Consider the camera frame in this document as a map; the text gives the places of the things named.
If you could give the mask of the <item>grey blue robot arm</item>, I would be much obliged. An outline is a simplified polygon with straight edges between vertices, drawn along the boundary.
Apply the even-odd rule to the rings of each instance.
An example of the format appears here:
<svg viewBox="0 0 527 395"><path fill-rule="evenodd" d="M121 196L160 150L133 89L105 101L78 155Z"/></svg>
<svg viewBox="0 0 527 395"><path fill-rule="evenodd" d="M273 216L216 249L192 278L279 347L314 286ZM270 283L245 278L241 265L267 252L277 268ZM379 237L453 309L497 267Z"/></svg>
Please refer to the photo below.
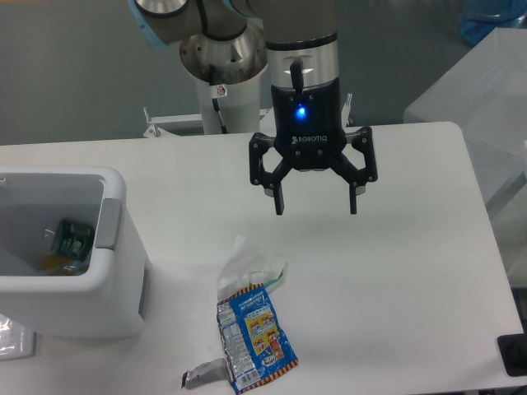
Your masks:
<svg viewBox="0 0 527 395"><path fill-rule="evenodd" d="M335 1L131 1L152 46L178 44L207 134L248 132L250 182L284 202L291 170L333 170L351 198L378 178L372 131L346 132Z"/></svg>

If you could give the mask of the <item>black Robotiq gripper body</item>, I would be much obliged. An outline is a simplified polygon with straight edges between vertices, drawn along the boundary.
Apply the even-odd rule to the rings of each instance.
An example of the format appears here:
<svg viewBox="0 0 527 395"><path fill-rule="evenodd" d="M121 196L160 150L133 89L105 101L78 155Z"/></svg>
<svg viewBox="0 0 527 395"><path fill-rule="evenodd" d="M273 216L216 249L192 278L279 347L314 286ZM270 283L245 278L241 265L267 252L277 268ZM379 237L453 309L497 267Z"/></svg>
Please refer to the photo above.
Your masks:
<svg viewBox="0 0 527 395"><path fill-rule="evenodd" d="M277 129L273 147L282 157L275 170L347 170L339 79L299 95L276 86L271 92Z"/></svg>

